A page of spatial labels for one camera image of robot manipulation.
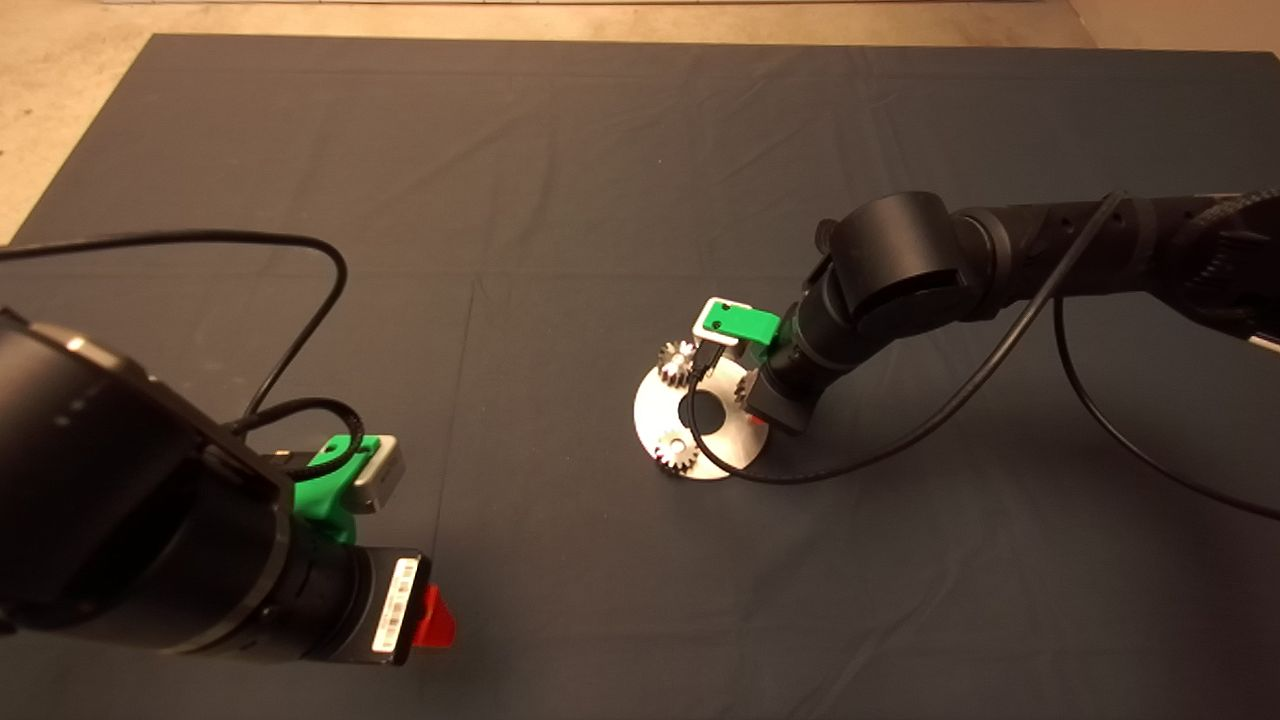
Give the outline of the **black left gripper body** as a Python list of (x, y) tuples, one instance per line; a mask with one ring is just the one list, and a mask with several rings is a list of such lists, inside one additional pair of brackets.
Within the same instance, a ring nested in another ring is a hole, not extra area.
[(355, 548), (357, 585), (340, 630), (343, 664), (402, 666), (425, 616), (429, 556), (410, 548)]

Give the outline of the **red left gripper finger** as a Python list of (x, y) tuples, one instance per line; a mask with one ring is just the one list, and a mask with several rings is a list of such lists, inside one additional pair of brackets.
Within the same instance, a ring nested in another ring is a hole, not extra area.
[(444, 596), (435, 583), (429, 583), (421, 594), (421, 614), (413, 629), (416, 650), (448, 650), (457, 637), (457, 623)]

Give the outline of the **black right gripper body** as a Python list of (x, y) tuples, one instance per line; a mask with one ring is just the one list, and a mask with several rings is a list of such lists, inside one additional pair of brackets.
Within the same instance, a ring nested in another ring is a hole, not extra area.
[(776, 372), (762, 366), (748, 377), (748, 413), (799, 436), (809, 429), (823, 393), (823, 372)]

